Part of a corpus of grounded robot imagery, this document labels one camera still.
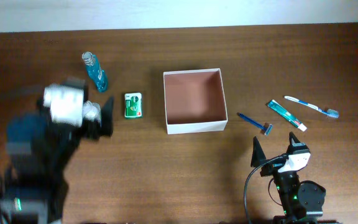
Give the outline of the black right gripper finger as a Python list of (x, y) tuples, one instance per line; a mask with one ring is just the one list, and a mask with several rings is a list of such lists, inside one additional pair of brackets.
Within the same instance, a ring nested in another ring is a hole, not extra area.
[(302, 154), (307, 153), (307, 145), (300, 142), (293, 132), (289, 133), (289, 146), (287, 148), (287, 154)]
[(263, 152), (263, 149), (259, 143), (259, 140), (255, 136), (253, 138), (253, 150), (252, 150), (252, 158), (251, 158), (250, 166), (256, 168), (264, 164), (266, 161), (267, 159)]

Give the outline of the clear purple soap bottle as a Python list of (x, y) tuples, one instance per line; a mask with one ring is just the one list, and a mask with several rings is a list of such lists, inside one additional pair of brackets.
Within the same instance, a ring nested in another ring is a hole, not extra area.
[(86, 120), (101, 123), (101, 107), (97, 103), (90, 101), (83, 103), (82, 115)]

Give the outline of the blue mouthwash bottle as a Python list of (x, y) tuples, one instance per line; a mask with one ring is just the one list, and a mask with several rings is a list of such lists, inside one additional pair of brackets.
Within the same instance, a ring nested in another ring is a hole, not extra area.
[(104, 70), (101, 68), (97, 56), (91, 52), (84, 52), (81, 58), (85, 63), (88, 76), (94, 82), (97, 90), (99, 92), (105, 92), (108, 89), (108, 79)]

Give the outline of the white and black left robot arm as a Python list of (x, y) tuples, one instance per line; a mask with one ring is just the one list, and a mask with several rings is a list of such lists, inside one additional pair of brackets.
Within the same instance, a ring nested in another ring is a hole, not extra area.
[(46, 86), (36, 106), (7, 126), (11, 163), (0, 182), (0, 223), (61, 223), (70, 158), (82, 139), (113, 134), (114, 97), (102, 106), (89, 101), (84, 81)]

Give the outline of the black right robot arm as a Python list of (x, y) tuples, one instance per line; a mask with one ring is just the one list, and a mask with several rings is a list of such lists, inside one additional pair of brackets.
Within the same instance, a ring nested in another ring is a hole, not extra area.
[(309, 147), (289, 133), (287, 151), (267, 159), (257, 138), (253, 138), (253, 151), (250, 166), (252, 175), (260, 170), (262, 177), (272, 177), (283, 208), (283, 216), (273, 217), (273, 223), (317, 223), (323, 216), (326, 189), (316, 182), (300, 181), (297, 172), (304, 169), (311, 157)]

